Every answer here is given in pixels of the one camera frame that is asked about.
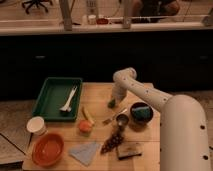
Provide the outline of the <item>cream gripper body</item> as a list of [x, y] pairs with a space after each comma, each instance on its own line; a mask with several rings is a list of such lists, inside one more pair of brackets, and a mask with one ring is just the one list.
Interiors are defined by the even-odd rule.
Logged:
[[127, 96], [127, 90], [117, 84], [115, 84], [112, 88], [112, 98], [117, 101], [121, 102]]

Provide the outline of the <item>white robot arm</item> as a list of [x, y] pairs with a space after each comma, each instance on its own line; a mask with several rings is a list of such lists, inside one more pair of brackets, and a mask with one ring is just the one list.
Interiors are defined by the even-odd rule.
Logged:
[[160, 113], [160, 171], [212, 171], [206, 114], [188, 95], [171, 95], [136, 80], [129, 67], [113, 74], [112, 99], [132, 92]]

